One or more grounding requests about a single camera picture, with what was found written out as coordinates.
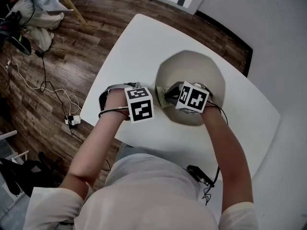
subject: hand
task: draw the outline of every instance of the hand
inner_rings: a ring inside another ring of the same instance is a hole
[[[127,98],[123,89],[111,90],[107,95],[105,109],[117,108],[127,105]]]

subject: seated person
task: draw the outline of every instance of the seated person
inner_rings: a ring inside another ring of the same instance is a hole
[[[19,24],[26,27],[30,36],[43,51],[47,51],[53,38],[53,33],[49,34],[47,29],[56,29],[63,20],[64,14],[50,16],[38,7],[35,7],[34,11],[32,0],[0,0],[0,18],[5,18],[17,11],[22,15]]]

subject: person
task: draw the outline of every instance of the person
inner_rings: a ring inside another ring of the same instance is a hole
[[[109,93],[106,109],[126,105],[123,90]],[[219,110],[212,106],[207,106],[201,117],[223,176],[219,225],[209,208],[197,201],[200,185],[186,170],[142,149],[124,146],[105,187],[93,193],[125,114],[102,114],[59,188],[33,189],[25,230],[258,229],[245,154]]]
[[[0,18],[9,16],[12,12],[20,12],[20,26],[25,26],[30,36],[34,39],[42,51],[47,51],[53,39],[53,33],[47,29],[54,30],[64,18],[64,13],[50,16],[45,10],[33,6],[32,0],[0,0]]]

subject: white wall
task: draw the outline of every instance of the white wall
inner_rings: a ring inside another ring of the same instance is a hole
[[[282,116],[252,179],[260,229],[299,230],[307,221],[307,0],[204,0],[199,10],[253,48],[248,78]],[[218,215],[221,186],[212,193]]]

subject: white cable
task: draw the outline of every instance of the white cable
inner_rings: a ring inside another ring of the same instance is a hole
[[[41,88],[43,88],[44,90],[48,90],[48,91],[51,92],[51,93],[53,93],[53,92],[58,92],[58,91],[64,91],[64,93],[67,95],[67,98],[68,98],[68,101],[69,101],[69,106],[70,106],[69,115],[71,115],[71,104],[74,104],[74,105],[76,105],[76,106],[78,107],[77,111],[73,112],[72,114],[78,112],[79,110],[82,111],[81,107],[79,106],[79,100],[78,100],[78,98],[77,98],[76,95],[74,95],[74,94],[69,94],[69,95],[68,95],[67,92],[66,92],[64,89],[58,89],[58,90],[51,91],[51,90],[47,89],[46,87],[32,88],[32,87],[26,82],[26,80],[24,79],[24,77],[20,74],[18,64],[13,63],[12,61],[10,61],[10,62],[11,62],[13,65],[16,65],[16,66],[17,66],[18,74],[19,74],[19,76],[24,80],[24,82],[25,82],[25,84],[27,85],[28,88],[30,88],[31,90],[40,90]],[[73,96],[76,98],[78,104],[76,104],[75,102],[73,102],[73,101],[70,99],[70,95],[73,95]]]

